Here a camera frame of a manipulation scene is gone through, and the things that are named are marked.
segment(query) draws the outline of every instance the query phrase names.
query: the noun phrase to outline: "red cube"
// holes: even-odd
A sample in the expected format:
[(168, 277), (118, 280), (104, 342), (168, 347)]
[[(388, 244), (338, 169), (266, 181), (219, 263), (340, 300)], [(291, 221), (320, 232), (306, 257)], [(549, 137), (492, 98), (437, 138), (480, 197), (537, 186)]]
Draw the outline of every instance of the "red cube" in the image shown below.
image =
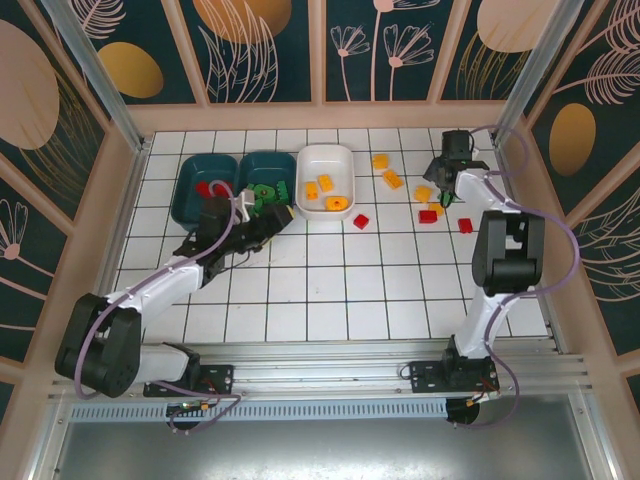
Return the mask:
[(363, 230), (364, 227), (369, 225), (369, 219), (367, 217), (365, 217), (364, 215), (360, 214), (355, 218), (355, 220), (353, 221), (353, 224), (356, 227), (358, 227), (360, 230)]
[(460, 227), (460, 233), (473, 233), (473, 225), (470, 218), (458, 219), (458, 227)]
[(420, 210), (418, 219), (420, 223), (436, 223), (438, 221), (438, 213), (435, 210)]
[(202, 198), (212, 197), (211, 192), (209, 191), (209, 184), (207, 182), (198, 182), (196, 185), (196, 192), (198, 192)]

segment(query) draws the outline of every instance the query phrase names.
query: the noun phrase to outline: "wall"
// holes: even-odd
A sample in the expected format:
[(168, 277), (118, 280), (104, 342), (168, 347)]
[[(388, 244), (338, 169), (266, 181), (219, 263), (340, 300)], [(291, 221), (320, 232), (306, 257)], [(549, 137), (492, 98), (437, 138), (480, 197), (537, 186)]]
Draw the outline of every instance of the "wall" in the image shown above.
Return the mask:
[(71, 308), (99, 274), (132, 152), (33, 5), (3, 2), (0, 40), (11, 46), (0, 58), (0, 477), (9, 479), (40, 426)]
[[(576, 277), (551, 295), (568, 349), (585, 355), (614, 446), (629, 478), (640, 474), (640, 6), (592, 2), (564, 55), (519, 128), (534, 146), (518, 199), (554, 212), (580, 245)], [(521, 157), (507, 143), (511, 167)], [(572, 256), (564, 234), (547, 228), (544, 281), (561, 279)]]
[(144, 133), (490, 123), (557, 3), (71, 2)]

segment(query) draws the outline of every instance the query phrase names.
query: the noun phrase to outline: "white tile floor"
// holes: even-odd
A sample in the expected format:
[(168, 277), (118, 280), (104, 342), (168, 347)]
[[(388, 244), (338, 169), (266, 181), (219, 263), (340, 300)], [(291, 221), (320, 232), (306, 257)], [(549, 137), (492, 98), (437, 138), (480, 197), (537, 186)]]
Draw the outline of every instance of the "white tile floor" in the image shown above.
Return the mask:
[[(254, 150), (295, 154), (313, 143), (354, 152), (356, 207), (344, 222), (296, 219), (259, 254), (181, 299), (147, 328), (145, 342), (283, 342), (421, 339), (450, 336), (466, 315), (475, 285), (476, 234), (458, 219), (482, 213), (453, 204), (437, 223), (418, 223), (413, 191), (439, 154), (444, 129), (322, 129), (159, 132), (140, 188), (116, 285), (141, 280), (169, 259), (186, 232), (169, 205), (182, 162), (197, 153), (236, 159)], [(476, 135), (478, 159), (498, 168), (488, 135)], [(392, 191), (373, 172), (371, 155), (388, 153), (405, 181)], [(500, 190), (504, 185), (498, 183)], [(431, 198), (437, 201), (436, 189)], [(364, 230), (353, 219), (370, 219)], [(245, 256), (228, 258), (238, 264)], [(500, 336), (547, 336), (536, 300), (521, 300)]]

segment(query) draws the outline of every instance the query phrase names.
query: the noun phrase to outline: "orange block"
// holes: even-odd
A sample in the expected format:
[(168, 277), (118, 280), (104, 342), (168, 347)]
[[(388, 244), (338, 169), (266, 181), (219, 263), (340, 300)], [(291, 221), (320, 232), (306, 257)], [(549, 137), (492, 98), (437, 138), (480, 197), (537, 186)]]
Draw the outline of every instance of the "orange block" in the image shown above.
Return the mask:
[(439, 203), (430, 203), (429, 210), (436, 212), (438, 216), (441, 216), (444, 213), (444, 208)]
[(327, 197), (327, 210), (331, 212), (339, 212), (349, 206), (349, 200), (346, 197)]
[(318, 199), (318, 185), (316, 185), (316, 182), (307, 182), (305, 189), (307, 191), (307, 200)]
[(387, 170), (386, 172), (384, 172), (382, 174), (382, 178), (385, 182), (387, 182), (387, 185), (389, 185), (392, 190), (400, 188), (402, 185), (404, 185), (402, 179), (393, 170)]

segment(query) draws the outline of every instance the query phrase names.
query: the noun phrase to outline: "dark teal wallpaper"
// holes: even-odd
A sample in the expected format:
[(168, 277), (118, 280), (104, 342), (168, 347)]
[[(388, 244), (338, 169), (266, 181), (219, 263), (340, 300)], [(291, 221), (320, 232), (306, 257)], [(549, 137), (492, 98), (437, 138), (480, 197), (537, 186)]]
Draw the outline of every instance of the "dark teal wallpaper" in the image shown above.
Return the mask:
[(307, 0), (180, 0), (211, 103), (311, 101)]
[(633, 400), (634, 402), (636, 402), (638, 413), (640, 413), (640, 375), (627, 377), (627, 383), (629, 385), (629, 389), (631, 390)]
[(0, 179), (0, 356), (24, 361), (67, 238)]
[(11, 400), (11, 394), (13, 393), (13, 385), (10, 383), (0, 382), (0, 425), (4, 420), (4, 414), (9, 406), (9, 400)]
[(569, 33), (565, 37), (564, 42), (562, 42), (562, 45), (556, 52), (556, 56), (551, 62), (551, 65), (549, 65), (549, 68), (547, 69), (544, 76), (540, 80), (540, 83), (538, 84), (538, 88), (536, 88), (536, 90), (533, 92), (533, 95), (531, 95), (531, 99), (529, 99), (529, 103), (527, 103), (527, 106), (524, 108), (525, 116), (527, 117), (529, 116), (529, 113), (535, 106), (536, 102), (538, 101), (538, 98), (540, 98), (540, 94), (542, 93), (542, 90), (544, 90), (544, 88), (547, 86), (547, 80), (551, 76), (551, 72), (553, 72), (558, 66), (558, 63), (560, 63), (560, 60), (562, 59), (565, 52), (567, 51), (567, 48), (569, 47), (569, 44), (573, 40), (573, 37), (575, 37), (576, 32), (580, 29), (580, 26), (584, 21), (584, 17), (586, 17), (587, 14), (589, 13), (589, 10), (591, 10), (591, 7), (593, 6), (593, 1), (594, 0), (584, 0), (584, 3), (582, 4), (582, 8), (580, 9), (580, 14), (578, 15), (578, 18), (573, 23), (573, 26), (571, 27), (571, 29), (569, 30)]
[(565, 213), (640, 141), (640, 9), (610, 2), (532, 127)]
[(16, 0), (0, 44), (0, 155), (73, 219), (104, 131)]
[(506, 100), (555, 1), (473, 0), (442, 100)]
[(328, 0), (327, 101), (426, 100), (450, 12), (448, 0)]
[(574, 230), (618, 355), (640, 348), (640, 169)]
[(160, 0), (69, 3), (126, 104), (195, 102)]

